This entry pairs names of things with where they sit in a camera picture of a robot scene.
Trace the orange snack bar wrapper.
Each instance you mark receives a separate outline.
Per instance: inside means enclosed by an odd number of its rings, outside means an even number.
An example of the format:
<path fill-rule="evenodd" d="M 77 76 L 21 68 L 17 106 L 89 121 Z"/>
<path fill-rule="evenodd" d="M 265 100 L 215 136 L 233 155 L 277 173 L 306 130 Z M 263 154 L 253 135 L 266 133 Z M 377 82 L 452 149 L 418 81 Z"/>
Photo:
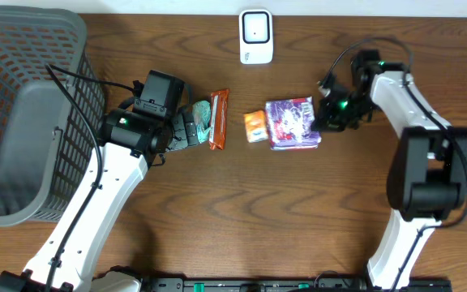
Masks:
<path fill-rule="evenodd" d="M 208 142 L 211 150 L 223 150 L 226 140 L 229 90 L 211 93 L 211 119 Z"/>

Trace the teal snack packet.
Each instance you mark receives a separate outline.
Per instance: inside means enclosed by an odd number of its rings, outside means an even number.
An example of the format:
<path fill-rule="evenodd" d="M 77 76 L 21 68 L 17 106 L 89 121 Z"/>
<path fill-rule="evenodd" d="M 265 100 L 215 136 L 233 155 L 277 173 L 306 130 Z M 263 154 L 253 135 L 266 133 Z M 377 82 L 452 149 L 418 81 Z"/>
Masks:
<path fill-rule="evenodd" d="M 200 144 L 208 141 L 210 133 L 210 120 L 212 116 L 209 101 L 197 101 L 193 104 L 192 114 L 194 117 L 197 137 Z"/>

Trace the purple white snack package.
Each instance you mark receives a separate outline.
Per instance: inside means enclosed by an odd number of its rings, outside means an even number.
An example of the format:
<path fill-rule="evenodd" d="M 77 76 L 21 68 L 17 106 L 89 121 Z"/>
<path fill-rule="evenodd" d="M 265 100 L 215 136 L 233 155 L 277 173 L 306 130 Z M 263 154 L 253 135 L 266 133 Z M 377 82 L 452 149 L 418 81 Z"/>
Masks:
<path fill-rule="evenodd" d="M 267 101 L 265 113 L 272 150 L 311 149 L 321 142 L 320 134 L 311 130 L 313 97 Z"/>

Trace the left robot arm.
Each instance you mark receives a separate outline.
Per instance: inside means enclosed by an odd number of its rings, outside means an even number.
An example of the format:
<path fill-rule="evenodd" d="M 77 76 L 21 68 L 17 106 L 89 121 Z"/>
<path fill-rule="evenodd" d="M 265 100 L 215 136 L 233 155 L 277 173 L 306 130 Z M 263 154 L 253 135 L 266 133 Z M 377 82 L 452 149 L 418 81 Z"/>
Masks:
<path fill-rule="evenodd" d="M 191 110 L 170 118 L 115 109 L 103 118 L 98 146 L 60 222 L 20 274 L 0 274 L 0 291 L 139 291 L 126 272 L 95 277 L 110 231 L 155 157 L 198 143 Z"/>

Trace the small orange tissue pack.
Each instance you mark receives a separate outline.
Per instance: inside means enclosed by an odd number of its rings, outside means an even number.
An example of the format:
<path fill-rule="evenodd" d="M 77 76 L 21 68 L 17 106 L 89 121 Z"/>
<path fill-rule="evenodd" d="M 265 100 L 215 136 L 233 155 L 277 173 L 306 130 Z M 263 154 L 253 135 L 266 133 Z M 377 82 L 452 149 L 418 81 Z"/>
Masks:
<path fill-rule="evenodd" d="M 263 110 L 244 114 L 246 139 L 249 143 L 256 143 L 268 139 L 266 115 Z"/>

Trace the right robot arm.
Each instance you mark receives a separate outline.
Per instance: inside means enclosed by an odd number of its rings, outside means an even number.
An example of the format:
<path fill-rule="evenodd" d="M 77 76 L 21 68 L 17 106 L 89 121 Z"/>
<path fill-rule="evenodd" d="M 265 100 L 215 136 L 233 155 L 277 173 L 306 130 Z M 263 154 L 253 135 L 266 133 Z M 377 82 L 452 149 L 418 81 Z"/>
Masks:
<path fill-rule="evenodd" d="M 355 129 L 381 110 L 396 132 L 399 144 L 386 185 L 391 213 L 366 264 L 366 278 L 370 288 L 400 290 L 409 285 L 430 236 L 466 217 L 467 127 L 454 127 L 434 111 L 407 63 L 385 62 L 376 49 L 361 50 L 351 60 L 351 74 L 352 89 L 337 82 L 333 69 L 319 82 L 323 99 L 311 128 Z"/>

